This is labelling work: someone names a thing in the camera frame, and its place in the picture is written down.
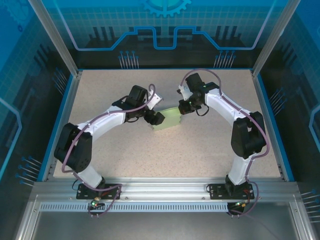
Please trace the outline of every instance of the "blue edge trim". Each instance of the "blue edge trim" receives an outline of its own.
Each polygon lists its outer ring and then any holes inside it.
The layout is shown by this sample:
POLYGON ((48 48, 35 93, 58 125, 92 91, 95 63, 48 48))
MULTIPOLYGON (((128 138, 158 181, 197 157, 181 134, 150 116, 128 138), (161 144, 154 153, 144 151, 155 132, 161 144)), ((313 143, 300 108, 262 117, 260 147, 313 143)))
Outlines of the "blue edge trim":
MULTIPOLYGON (((193 69, 193 68, 175 68, 175 69, 193 69)), ((285 147, 284 147, 284 144, 282 142, 282 139, 281 139, 281 136, 280 136, 280 133, 279 133, 279 129, 278 129, 278 126, 277 126, 277 123, 276 123, 276 119, 275 119, 275 116, 274 116, 274 114, 272 112, 271 105, 270 105, 270 102, 269 102, 269 99, 268 99, 268 96, 267 96, 267 92, 266 92, 264 83, 262 81, 261 75, 259 74, 257 76, 257 78, 258 78, 258 81, 259 81, 259 85, 261 87, 261 91, 262 91, 262 94, 263 94, 263 99, 265 101, 268 114, 269 114, 270 119, 271 119, 271 124, 272 124, 272 127, 273 127, 274 132, 275 132, 275 137, 276 137, 277 142, 278 142, 278 146, 279 146, 280 153, 281 153, 281 156, 282 156, 282 159, 283 159, 283 164, 284 164, 287 176, 288 176, 288 180, 290 182, 294 182, 295 181, 294 175, 292 173, 292 170, 291 170, 291 167, 290 167, 290 164, 289 164, 289 160, 288 160, 288 157, 287 157, 287 154, 286 154, 286 151, 285 151, 285 147)), ((48 143, 48 147, 46 149, 46 152, 45 152, 45 155, 44 155, 44 158, 43 158, 42 166, 41 166, 38 178, 37 178, 38 182, 41 182, 41 179, 43 178, 43 176, 45 174, 46 166, 47 166, 48 161, 49 161, 49 155, 50 155, 51 149, 52 149, 53 144, 54 144, 54 139, 55 139, 55 136, 57 134, 57 130, 58 130, 58 126, 59 126, 59 123, 60 123, 60 120, 61 120, 61 117, 62 117, 63 110, 64 110, 65 105, 66 105, 66 101, 67 101, 67 97, 68 97, 68 94, 69 94, 69 91, 70 91, 72 80, 73 80, 73 76, 71 75, 70 78, 69 78, 68 84, 66 86, 66 90, 64 92, 63 99, 62 99, 62 102, 61 102, 61 105, 60 105, 60 108, 59 108, 59 112, 58 112, 58 115, 57 115, 55 123, 54 123, 52 134, 51 134, 51 137, 50 137, 50 140, 49 140, 49 143, 48 143)))
POLYGON ((62 98, 62 101, 61 101, 61 105, 60 105, 58 114, 57 114, 56 119, 55 119, 55 123, 54 123, 53 129, 52 129, 52 133, 51 133, 51 136, 50 136, 49 143, 48 143, 48 147, 46 148, 46 151, 45 151, 45 155, 44 155, 43 162, 42 162, 42 165, 41 165, 41 168, 40 168, 40 172, 39 172, 39 175, 38 175, 38 178, 37 178, 37 182, 41 182, 43 177, 44 177, 44 175, 45 175, 46 166, 47 166, 48 161, 49 161, 50 152, 51 152, 51 149, 52 149, 52 147, 54 145, 55 136, 56 136, 57 131, 58 131, 58 126, 60 124, 62 113, 64 111, 64 108, 65 108, 65 105, 66 105, 66 102, 67 102, 67 98, 68 98, 68 95, 69 95, 71 84, 73 82, 73 78, 74 78, 74 76, 72 74, 70 74, 70 77, 69 77, 69 80, 68 80, 68 84, 66 85, 66 89, 64 91, 64 95, 63 95, 63 98, 62 98))
POLYGON ((286 151, 285 151, 285 146, 284 146, 284 144, 282 142, 282 139, 281 139, 281 136, 280 136, 280 133, 279 133, 279 129, 278 129, 278 126, 277 126, 277 123, 276 123, 276 119, 275 119, 274 113, 272 112, 272 108, 271 108, 271 105, 270 105, 270 102, 269 102, 269 99, 268 99, 268 96, 267 96, 267 91, 266 91, 265 85, 264 85, 264 83, 262 81, 260 73, 258 74, 258 81, 259 81, 259 85, 261 87, 261 92, 263 94, 263 99, 265 101, 265 105, 266 105, 268 114, 269 114, 270 119, 271 119, 271 124, 272 124, 273 130, 274 130, 274 133, 275 133, 275 138, 276 138, 276 140, 278 142, 278 146, 279 146, 280 153, 281 153, 281 156, 282 156, 283 164, 284 164, 284 167, 285 167, 285 169, 283 169, 283 170, 286 171, 286 174, 288 176, 288 180, 290 182, 294 182, 295 178, 294 178, 294 175, 292 173, 292 170, 291 170, 291 167, 290 167, 290 164, 289 164, 289 160, 288 160, 288 157, 287 157, 287 154, 286 154, 286 151))

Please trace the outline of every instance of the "speckled work surface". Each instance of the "speckled work surface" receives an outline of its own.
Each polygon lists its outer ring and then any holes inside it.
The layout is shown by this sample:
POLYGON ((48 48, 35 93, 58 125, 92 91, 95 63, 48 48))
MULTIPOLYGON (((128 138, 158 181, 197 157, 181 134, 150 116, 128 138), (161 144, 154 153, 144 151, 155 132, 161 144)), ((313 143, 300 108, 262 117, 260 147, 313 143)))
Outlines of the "speckled work surface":
MULTIPOLYGON (((156 110, 178 106, 176 90, 189 70, 85 70, 79 83, 69 122, 79 124, 99 115, 133 85, 148 88, 153 83, 163 96, 156 110)), ((215 70, 222 90, 240 106, 261 112, 249 70, 215 70)), ((205 83, 217 80, 199 72, 205 83)), ((181 124, 153 131, 140 119, 117 126, 98 139, 92 149, 92 164, 105 177, 224 177, 231 169, 232 127, 213 109, 206 116, 191 113, 181 124)), ((257 159, 250 170, 253 177, 279 177, 273 149, 257 159)), ((54 177, 71 177, 61 172, 58 162, 54 177)))

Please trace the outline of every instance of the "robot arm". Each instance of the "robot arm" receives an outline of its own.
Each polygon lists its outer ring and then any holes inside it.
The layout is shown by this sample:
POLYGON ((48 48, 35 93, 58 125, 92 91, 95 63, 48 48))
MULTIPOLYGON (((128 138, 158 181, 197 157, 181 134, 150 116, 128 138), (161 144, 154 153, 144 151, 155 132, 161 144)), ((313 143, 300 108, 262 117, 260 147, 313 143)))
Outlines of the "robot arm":
POLYGON ((222 93, 236 109, 222 98, 218 85, 213 82, 205 84, 198 73, 190 75, 185 81, 188 87, 179 86, 178 90, 183 96, 183 100, 179 101, 181 114, 198 112, 202 106, 207 106, 208 109, 215 109, 232 126, 231 146, 235 157, 231 171, 226 176, 226 188, 233 195, 236 186, 246 182, 246 170, 251 158, 266 145, 260 131, 239 109, 250 115, 265 131, 263 116, 257 111, 252 113, 243 109, 222 93))
POLYGON ((91 165, 93 143, 110 129, 126 123, 130 119, 143 117, 144 120, 151 125, 161 124, 165 117, 161 113, 155 113, 155 111, 153 111, 155 105, 162 100, 162 97, 156 93, 144 108, 124 112, 141 107, 146 99, 149 99, 152 95, 153 90, 147 91, 145 88, 135 85, 132 87, 128 96, 115 101, 112 106, 105 111, 105 113, 108 112, 110 114, 99 117, 94 122, 89 120, 78 125, 73 125, 72 123, 66 124, 60 134, 54 156, 63 163, 72 141, 83 128, 91 123, 78 139, 66 165, 76 172, 78 177, 87 185, 94 189, 102 189, 104 187, 104 179, 91 165))

